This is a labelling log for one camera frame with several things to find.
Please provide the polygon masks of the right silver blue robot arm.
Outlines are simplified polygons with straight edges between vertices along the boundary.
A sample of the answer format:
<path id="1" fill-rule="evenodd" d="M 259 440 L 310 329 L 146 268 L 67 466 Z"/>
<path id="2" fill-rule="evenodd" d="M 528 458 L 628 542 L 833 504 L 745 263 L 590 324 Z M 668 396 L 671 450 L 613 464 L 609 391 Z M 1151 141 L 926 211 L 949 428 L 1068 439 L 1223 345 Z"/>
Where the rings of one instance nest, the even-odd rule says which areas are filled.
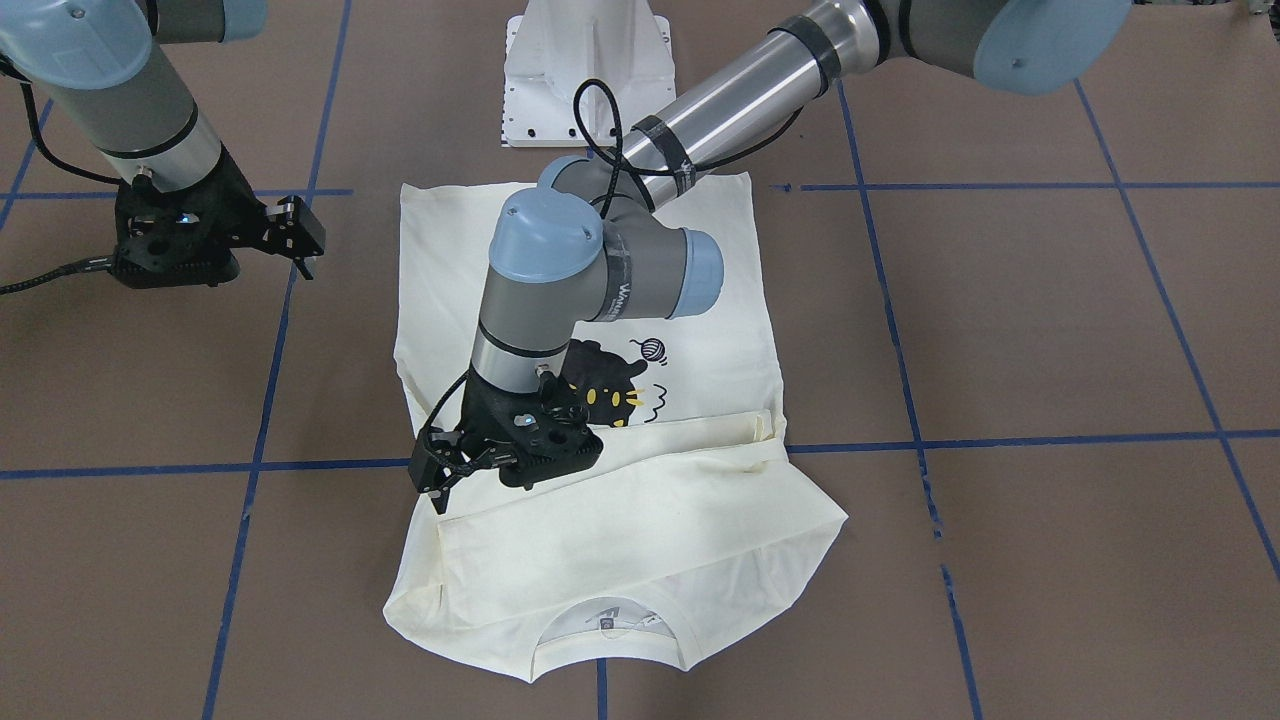
<path id="1" fill-rule="evenodd" d="M 264 1 L 5 1 L 3 73 L 19 82 L 36 149 L 35 91 L 63 108 L 111 165 L 114 251 L 68 263 L 4 293 L 106 272 L 134 290 L 218 286 L 241 272 L 236 249 L 288 258 L 305 279 L 326 232 L 297 195 L 260 202 L 164 47 L 259 35 Z"/>

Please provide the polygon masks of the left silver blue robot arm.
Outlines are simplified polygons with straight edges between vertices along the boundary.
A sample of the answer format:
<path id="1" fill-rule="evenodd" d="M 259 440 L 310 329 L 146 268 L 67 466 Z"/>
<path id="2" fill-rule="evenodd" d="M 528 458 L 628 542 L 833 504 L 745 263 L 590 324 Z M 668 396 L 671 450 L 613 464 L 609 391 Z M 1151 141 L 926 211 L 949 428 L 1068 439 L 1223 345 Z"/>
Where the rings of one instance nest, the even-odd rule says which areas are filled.
<path id="1" fill-rule="evenodd" d="M 1076 79 L 1128 1 L 818 1 L 612 149 L 531 184 L 404 186 L 396 365 L 434 512 L 723 502 L 787 471 L 753 190 L 722 168 L 901 56 L 1020 95 Z"/>

